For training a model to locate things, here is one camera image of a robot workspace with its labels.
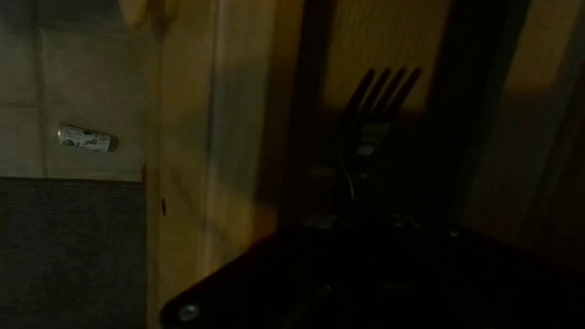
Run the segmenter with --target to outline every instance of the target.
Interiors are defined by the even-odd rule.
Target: tiled wall
[[[117,0],[2,0],[0,178],[139,182],[154,105],[146,36],[124,26]],[[60,147],[60,123],[108,132],[119,149]]]

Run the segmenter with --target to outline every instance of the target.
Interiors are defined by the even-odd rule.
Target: fork
[[[389,136],[404,101],[415,89],[422,70],[408,74],[400,68],[393,74],[386,68],[375,81],[375,70],[367,70],[342,116],[340,165],[355,200],[355,184],[367,178],[367,169]]]

